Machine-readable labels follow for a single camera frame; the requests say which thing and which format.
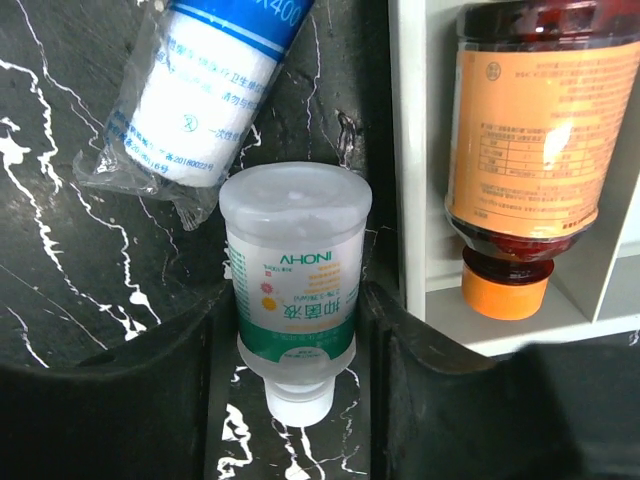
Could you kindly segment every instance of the orange label with text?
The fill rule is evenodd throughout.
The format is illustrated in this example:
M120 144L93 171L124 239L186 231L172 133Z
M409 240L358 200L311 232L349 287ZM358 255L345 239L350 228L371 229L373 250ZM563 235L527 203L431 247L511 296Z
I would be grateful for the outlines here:
M593 222L640 61L601 49L458 54L447 208L528 238Z

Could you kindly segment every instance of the black marble surface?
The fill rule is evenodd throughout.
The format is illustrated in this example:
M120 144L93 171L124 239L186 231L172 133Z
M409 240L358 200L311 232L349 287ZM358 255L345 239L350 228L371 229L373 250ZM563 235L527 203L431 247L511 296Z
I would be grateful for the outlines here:
M170 203L78 185L96 155L145 0L0 0L0 362L74 365L184 312L229 278L219 211L185 232ZM386 2L318 0L232 173L312 160L374 191L364 274L396 288ZM337 380L320 425L285 428L237 358L219 477L365 478L359 383Z

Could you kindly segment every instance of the orange bottle cap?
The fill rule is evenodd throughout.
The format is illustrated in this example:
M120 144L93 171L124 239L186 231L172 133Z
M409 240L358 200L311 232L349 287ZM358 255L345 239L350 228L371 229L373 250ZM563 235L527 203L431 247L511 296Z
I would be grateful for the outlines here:
M542 305L549 278L527 285L504 285L482 278L465 263L462 295L476 312L496 320L523 320Z

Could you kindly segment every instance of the blue stripe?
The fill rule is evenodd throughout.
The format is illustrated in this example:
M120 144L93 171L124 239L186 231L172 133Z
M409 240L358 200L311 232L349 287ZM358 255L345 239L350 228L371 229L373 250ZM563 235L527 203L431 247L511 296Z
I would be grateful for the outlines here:
M195 20L198 20L198 21L200 21L202 23L205 23L205 24L215 28L216 30L220 30L221 32L226 33L227 35L230 35L230 36L232 36L234 38L237 38L241 42L243 42L243 43L249 45L250 47L255 48L256 50L259 50L260 52L264 53L265 55L273 58L276 62L280 62L280 60L282 60L284 58L284 56L285 56L285 53L278 52L278 51L274 50L273 48L268 47L267 45L264 45L259 40L254 40L254 39L249 38L249 37L247 37L247 36L245 36L245 35L243 35L243 34L241 34L239 32L236 32L235 30L232 30L232 29L228 28L228 26L231 26L231 27L236 26L236 27L242 28L239 25L234 25L234 24L232 24L230 22L225 22L226 25L223 25L223 24L220 24L220 23L218 23L218 22L216 22L214 20L211 20L209 17L204 17L204 16L201 16L201 15L198 15L195 12L187 11L187 10L185 10L183 8L180 8L179 5L172 5L170 8L173 11L176 11L176 12L179 12L179 13L181 13L183 15L191 17L191 18L193 18Z
M244 36L252 37L254 42L256 37L261 37L271 48L275 44L287 51L313 2L314 0L171 0L169 8L177 10L176 7L183 7L196 15L200 13L202 17L197 19L208 25L212 25L210 19L214 17L222 27L239 27Z

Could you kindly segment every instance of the frosted bottle top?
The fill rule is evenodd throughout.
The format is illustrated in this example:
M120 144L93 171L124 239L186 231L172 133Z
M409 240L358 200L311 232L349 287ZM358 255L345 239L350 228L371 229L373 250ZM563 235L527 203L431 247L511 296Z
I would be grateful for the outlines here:
M285 162L249 168L220 191L227 224L270 239L333 237L361 224L371 209L371 188L340 167Z
M316 385L278 385L264 381L269 413L288 427L304 428L321 422L331 411L336 378Z

